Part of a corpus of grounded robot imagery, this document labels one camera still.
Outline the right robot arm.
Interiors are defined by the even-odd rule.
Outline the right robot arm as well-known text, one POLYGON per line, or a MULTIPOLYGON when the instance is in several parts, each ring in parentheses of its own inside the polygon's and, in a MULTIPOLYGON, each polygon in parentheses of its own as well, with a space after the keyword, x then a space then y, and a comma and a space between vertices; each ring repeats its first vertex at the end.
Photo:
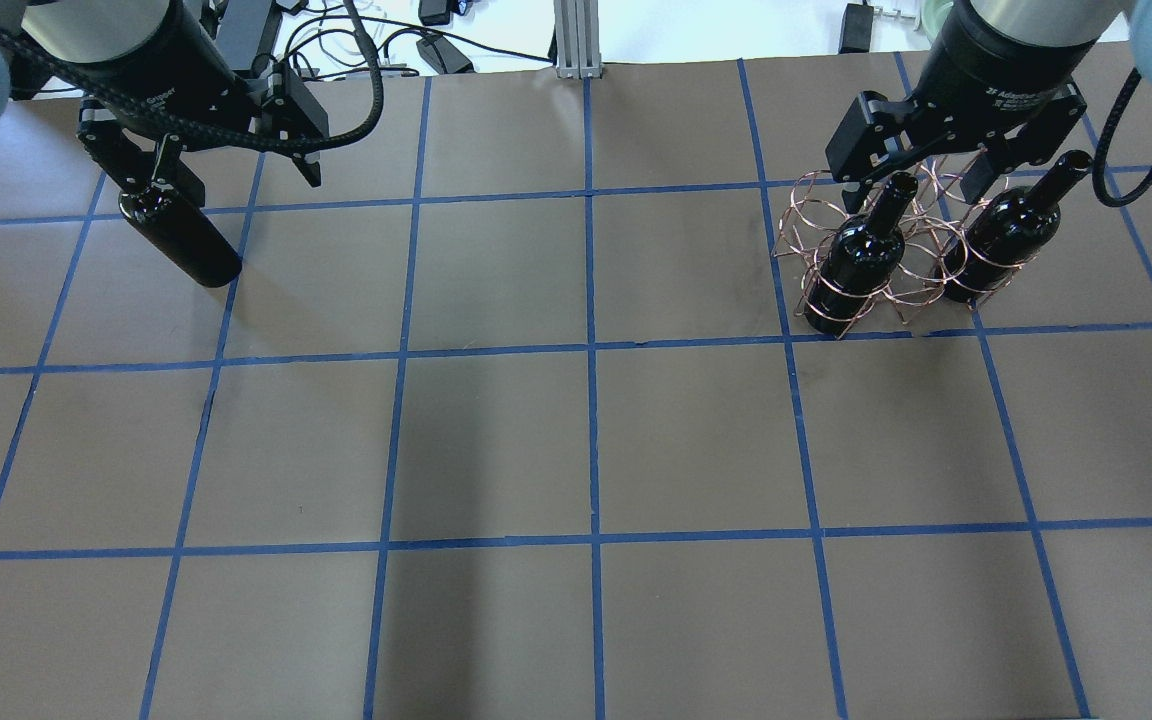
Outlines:
POLYGON ((861 92, 827 143, 846 210, 933 156, 977 154, 960 183, 970 202, 1023 165, 1043 167, 1085 113, 1074 70, 1119 15, 1135 71, 1152 83, 1152 1, 956 1, 910 94, 861 92))

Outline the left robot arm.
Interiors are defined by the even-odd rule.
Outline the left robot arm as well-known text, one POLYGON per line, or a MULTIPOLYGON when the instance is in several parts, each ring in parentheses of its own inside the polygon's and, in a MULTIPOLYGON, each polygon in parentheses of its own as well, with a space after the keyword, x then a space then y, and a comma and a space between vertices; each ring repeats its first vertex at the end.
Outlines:
POLYGON ((128 195, 204 187, 183 152, 273 150, 310 184, 328 118, 275 41, 285 1, 0 1, 0 115, 12 63, 86 91, 78 138, 128 195))

